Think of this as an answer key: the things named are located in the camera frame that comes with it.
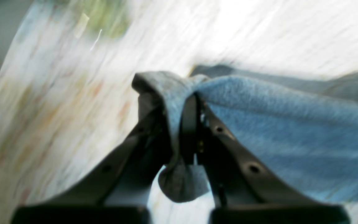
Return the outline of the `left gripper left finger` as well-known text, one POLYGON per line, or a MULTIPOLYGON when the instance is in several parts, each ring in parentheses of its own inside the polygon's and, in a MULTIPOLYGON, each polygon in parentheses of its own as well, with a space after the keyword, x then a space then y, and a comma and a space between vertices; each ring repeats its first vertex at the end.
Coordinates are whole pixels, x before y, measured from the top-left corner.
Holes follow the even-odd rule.
POLYGON ((151 185, 170 159, 163 101, 138 98, 141 119, 125 140, 91 172, 46 202, 19 207, 13 224, 152 224, 151 185))

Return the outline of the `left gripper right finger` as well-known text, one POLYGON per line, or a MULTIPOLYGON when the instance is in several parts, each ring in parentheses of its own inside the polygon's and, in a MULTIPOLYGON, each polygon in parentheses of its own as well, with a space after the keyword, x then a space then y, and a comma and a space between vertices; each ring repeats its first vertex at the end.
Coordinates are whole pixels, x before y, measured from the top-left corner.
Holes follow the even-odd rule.
POLYGON ((210 224, 349 224, 341 205, 317 202, 293 189, 236 139, 193 94, 181 115, 186 164, 201 165, 213 193, 210 224))

